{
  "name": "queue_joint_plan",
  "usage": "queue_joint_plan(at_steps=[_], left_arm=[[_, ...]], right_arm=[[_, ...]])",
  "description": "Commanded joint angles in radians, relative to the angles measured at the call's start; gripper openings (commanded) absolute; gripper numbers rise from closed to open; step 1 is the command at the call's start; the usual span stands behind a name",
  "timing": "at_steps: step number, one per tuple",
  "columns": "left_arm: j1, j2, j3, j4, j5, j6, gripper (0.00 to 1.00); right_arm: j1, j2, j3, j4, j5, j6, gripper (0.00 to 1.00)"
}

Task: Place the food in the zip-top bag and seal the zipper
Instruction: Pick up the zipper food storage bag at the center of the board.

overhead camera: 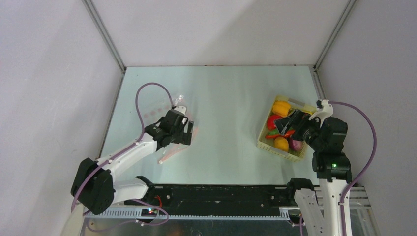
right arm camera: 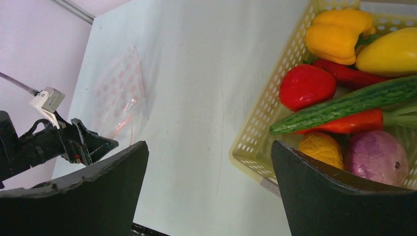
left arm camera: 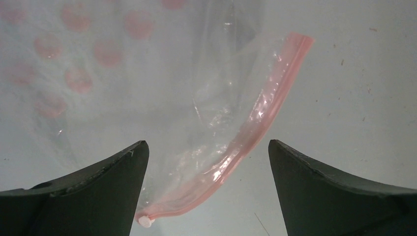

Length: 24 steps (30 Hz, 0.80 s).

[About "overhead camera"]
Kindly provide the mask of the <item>clear zip top bag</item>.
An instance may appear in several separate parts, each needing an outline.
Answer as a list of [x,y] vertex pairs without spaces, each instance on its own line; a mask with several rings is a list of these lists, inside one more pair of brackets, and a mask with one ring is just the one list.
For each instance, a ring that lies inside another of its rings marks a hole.
[[152,136],[157,142],[156,153],[160,155],[157,163],[162,165],[191,145],[195,122],[187,109],[183,94],[174,96],[173,105],[164,105],[162,102],[157,102],[156,105],[156,109],[149,115],[161,117],[157,122],[145,126],[145,134]]

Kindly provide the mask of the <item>red chili pepper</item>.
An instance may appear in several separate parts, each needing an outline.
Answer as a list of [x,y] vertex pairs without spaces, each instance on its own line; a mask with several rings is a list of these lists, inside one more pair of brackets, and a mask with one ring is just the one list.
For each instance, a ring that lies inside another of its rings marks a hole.
[[267,134],[265,135],[266,139],[275,139],[277,137],[284,137],[284,138],[289,138],[291,137],[293,134],[295,133],[295,130],[289,130],[287,131],[285,134],[280,134],[280,135],[276,135],[276,136],[267,136]]

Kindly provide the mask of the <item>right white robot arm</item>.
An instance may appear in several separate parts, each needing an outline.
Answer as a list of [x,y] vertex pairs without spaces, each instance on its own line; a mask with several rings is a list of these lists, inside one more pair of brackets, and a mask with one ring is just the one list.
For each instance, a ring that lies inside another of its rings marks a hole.
[[349,193],[351,164],[343,153],[348,126],[338,118],[312,117],[295,110],[288,118],[274,121],[280,134],[292,132],[291,138],[305,142],[314,151],[312,169],[322,192],[322,207],[308,179],[293,178],[286,192],[288,203],[300,209],[299,227],[310,236],[352,235]]

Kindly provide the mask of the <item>yellow bell pepper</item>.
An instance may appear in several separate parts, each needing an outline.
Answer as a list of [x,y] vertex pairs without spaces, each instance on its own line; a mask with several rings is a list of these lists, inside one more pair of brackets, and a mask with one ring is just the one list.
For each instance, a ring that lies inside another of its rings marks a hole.
[[290,110],[291,105],[286,101],[275,101],[272,106],[272,112],[282,118],[287,117]]

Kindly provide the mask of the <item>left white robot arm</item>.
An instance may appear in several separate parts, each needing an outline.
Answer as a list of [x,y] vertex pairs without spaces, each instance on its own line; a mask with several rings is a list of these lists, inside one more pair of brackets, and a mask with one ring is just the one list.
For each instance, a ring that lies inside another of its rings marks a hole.
[[144,205],[153,203],[155,191],[147,178],[120,180],[120,176],[139,160],[169,144],[190,145],[194,123],[186,116],[186,110],[185,106],[173,106],[121,151],[97,160],[84,159],[75,175],[71,195],[94,215],[103,213],[112,204],[131,199],[138,199]]

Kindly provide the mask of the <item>orange mango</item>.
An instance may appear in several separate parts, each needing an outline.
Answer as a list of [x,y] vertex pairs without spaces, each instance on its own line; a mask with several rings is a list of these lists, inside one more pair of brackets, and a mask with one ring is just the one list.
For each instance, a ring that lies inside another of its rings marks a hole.
[[288,152],[289,151],[289,142],[284,137],[277,137],[274,139],[274,147],[278,150]]

